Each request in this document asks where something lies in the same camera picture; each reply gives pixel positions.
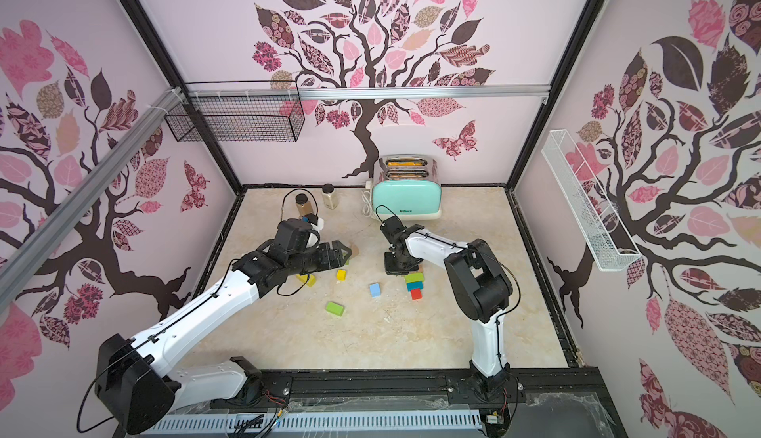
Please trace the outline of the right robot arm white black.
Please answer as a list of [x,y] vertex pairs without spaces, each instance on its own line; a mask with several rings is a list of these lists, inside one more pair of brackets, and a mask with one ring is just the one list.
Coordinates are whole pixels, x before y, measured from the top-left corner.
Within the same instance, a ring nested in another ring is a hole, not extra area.
[[416,273],[425,262],[446,272],[459,309],[472,321],[470,364],[475,380],[484,392],[502,388],[509,380],[503,345],[503,317],[513,294],[514,276],[509,269],[482,239],[456,242],[422,225],[407,227],[396,216],[382,220],[380,231],[388,241],[384,253],[388,275]]

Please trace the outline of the teal block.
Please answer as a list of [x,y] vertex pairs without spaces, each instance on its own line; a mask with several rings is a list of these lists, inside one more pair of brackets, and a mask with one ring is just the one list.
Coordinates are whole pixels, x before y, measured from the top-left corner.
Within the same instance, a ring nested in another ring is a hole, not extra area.
[[424,284],[422,281],[414,281],[413,283],[407,283],[406,287],[408,291],[417,291],[418,289],[423,289]]

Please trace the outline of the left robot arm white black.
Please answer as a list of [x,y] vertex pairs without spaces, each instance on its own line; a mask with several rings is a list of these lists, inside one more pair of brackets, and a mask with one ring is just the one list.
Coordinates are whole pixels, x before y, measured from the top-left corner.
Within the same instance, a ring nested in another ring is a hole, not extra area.
[[126,434],[149,430],[192,398],[233,398],[243,390],[254,376],[247,362],[213,366],[198,378],[180,378],[176,367],[202,339],[292,275],[346,265],[351,248],[322,241],[319,222],[318,217],[279,222],[275,237],[233,261],[208,291],[131,338],[115,334],[101,344],[90,389]]

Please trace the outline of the light blue cube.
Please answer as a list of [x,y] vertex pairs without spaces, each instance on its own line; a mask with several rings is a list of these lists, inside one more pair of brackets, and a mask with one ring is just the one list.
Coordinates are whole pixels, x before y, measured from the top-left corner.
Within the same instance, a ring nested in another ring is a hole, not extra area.
[[370,285],[370,293],[372,297],[378,297],[382,294],[381,287],[378,283],[372,283]]

